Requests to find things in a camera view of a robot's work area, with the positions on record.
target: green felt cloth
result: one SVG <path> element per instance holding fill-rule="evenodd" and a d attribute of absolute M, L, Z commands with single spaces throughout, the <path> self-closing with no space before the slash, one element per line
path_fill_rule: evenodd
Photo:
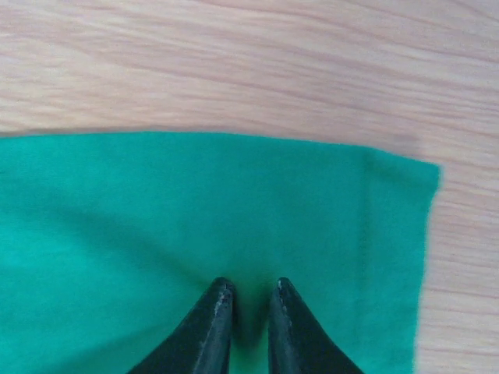
<path fill-rule="evenodd" d="M 122 133 L 0 139 L 0 372 L 125 373 L 213 278 L 233 373 L 267 373 L 289 277 L 367 373 L 410 373 L 439 170 L 361 146 Z"/>

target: green fabric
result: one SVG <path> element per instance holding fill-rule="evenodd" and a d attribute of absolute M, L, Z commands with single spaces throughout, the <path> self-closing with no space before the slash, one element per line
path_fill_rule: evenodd
<path fill-rule="evenodd" d="M 412 371 L 439 170 L 361 146 L 206 133 L 0 140 L 0 372 L 124 373 L 217 276 L 231 373 L 267 373 L 289 277 L 367 373 Z"/>

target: wooden table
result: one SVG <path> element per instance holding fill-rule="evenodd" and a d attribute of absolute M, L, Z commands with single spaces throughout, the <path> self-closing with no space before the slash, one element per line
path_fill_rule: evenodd
<path fill-rule="evenodd" d="M 180 129 L 444 165 L 417 366 L 499 372 L 499 2 L 0 5 L 0 131 Z"/>

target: wood grain surface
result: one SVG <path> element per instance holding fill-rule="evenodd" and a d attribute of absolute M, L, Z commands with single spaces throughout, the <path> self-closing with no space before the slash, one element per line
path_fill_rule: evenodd
<path fill-rule="evenodd" d="M 417 368 L 499 372 L 499 2 L 0 2 L 0 131 L 221 130 L 444 166 Z"/>

